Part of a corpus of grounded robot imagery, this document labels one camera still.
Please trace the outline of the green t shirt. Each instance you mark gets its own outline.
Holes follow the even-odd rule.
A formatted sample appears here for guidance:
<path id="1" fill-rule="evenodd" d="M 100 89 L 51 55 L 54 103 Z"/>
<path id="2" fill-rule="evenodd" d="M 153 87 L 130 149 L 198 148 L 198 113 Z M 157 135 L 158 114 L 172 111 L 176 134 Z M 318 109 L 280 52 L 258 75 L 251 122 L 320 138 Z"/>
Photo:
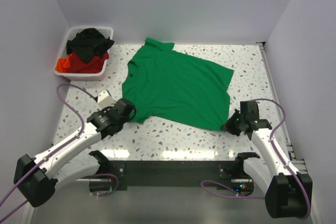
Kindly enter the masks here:
<path id="1" fill-rule="evenodd" d="M 232 69 L 177 52 L 174 43 L 152 38 L 127 67 L 122 96 L 136 107 L 133 122 L 156 116 L 211 131 L 220 131 L 227 122 Z"/>

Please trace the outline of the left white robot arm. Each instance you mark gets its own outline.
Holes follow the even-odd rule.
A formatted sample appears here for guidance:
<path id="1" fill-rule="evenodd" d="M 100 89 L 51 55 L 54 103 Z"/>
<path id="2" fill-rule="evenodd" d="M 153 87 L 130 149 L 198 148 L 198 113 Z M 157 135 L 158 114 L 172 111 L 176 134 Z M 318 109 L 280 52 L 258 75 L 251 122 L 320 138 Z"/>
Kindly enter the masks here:
<path id="1" fill-rule="evenodd" d="M 32 207 L 43 205 L 55 193 L 56 185 L 64 180 L 60 170 L 71 159 L 105 137 L 120 132 L 135 115 L 135 105 L 125 98 L 92 113 L 79 129 L 57 145 L 34 157 L 27 154 L 20 157 L 14 184 Z"/>

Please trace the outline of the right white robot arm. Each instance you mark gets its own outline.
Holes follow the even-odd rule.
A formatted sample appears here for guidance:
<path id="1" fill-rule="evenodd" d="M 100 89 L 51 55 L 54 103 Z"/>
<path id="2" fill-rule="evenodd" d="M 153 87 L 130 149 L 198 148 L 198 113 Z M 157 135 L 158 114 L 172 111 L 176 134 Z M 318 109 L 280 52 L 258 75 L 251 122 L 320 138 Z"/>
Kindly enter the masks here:
<path id="1" fill-rule="evenodd" d="M 259 99 L 240 102 L 221 129 L 235 136 L 244 134 L 259 153 L 239 153 L 234 173 L 251 177 L 264 193 L 265 205 L 272 218 L 306 219 L 311 214 L 313 181 L 302 173 L 280 147 L 275 138 L 279 125 L 272 127 L 259 114 Z"/>

